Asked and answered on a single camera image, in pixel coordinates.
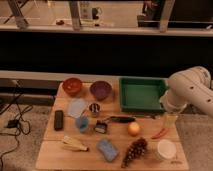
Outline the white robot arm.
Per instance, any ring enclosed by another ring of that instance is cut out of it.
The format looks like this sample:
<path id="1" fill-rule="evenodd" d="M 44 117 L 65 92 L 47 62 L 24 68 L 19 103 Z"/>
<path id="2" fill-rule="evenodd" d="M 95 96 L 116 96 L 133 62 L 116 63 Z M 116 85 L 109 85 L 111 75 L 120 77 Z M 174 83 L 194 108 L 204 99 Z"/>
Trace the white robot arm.
<path id="1" fill-rule="evenodd" d="M 168 89 L 160 97 L 169 115 L 182 113 L 188 104 L 213 118 L 213 90 L 210 72 L 201 66 L 173 73 L 167 79 Z"/>

